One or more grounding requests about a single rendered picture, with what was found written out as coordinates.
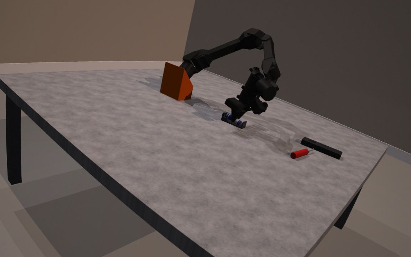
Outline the black rectangular bar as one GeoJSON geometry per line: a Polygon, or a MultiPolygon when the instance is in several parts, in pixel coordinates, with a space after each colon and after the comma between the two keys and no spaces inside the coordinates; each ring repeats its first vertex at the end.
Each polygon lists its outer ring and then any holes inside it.
{"type": "Polygon", "coordinates": [[[327,145],[324,145],[322,143],[316,142],[312,139],[304,137],[300,143],[301,145],[304,145],[309,148],[314,148],[314,150],[317,150],[319,152],[325,153],[328,156],[334,157],[335,159],[340,159],[342,152],[335,149],[331,148],[327,145]]]}

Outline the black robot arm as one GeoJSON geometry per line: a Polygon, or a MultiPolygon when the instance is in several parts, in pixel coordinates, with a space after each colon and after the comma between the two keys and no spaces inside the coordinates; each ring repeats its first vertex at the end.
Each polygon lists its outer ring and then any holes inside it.
{"type": "Polygon", "coordinates": [[[265,101],[270,101],[276,96],[276,91],[279,90],[276,81],[281,74],[275,60],[272,36],[265,34],[261,30],[249,28],[247,31],[244,31],[238,39],[210,50],[200,49],[184,55],[184,62],[179,67],[185,69],[190,79],[193,74],[210,67],[211,62],[219,57],[231,54],[240,49],[254,48],[264,49],[264,60],[262,61],[261,68],[265,77],[261,74],[259,68],[250,68],[251,74],[246,85],[258,93],[258,96],[252,99],[250,98],[248,102],[250,103],[252,112],[260,115],[267,110],[269,105],[266,102],[260,101],[259,97],[262,97],[265,101]]]}

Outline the blue and silver battery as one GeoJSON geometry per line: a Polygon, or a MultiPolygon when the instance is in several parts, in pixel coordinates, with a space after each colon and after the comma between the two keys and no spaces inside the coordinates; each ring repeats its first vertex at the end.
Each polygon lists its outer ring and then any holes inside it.
{"type": "MultiPolygon", "coordinates": [[[[229,120],[231,120],[231,117],[232,117],[232,115],[230,115],[230,114],[227,114],[227,116],[226,116],[226,118],[228,118],[229,120]]],[[[239,120],[239,119],[236,119],[234,123],[235,123],[235,124],[238,124],[238,125],[240,126],[240,124],[242,123],[242,121],[239,120]]]]}

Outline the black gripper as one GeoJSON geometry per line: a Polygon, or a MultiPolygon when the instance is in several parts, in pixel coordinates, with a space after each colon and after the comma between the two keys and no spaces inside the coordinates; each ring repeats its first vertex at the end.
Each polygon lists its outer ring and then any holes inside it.
{"type": "Polygon", "coordinates": [[[252,99],[253,97],[258,96],[258,93],[254,89],[248,87],[246,84],[241,88],[241,94],[237,95],[237,98],[239,100],[232,97],[227,98],[224,103],[232,109],[232,122],[235,122],[236,119],[240,119],[241,116],[244,115],[244,113],[251,111],[252,109],[250,108],[250,103],[248,101],[250,100],[250,98],[252,99]]]}

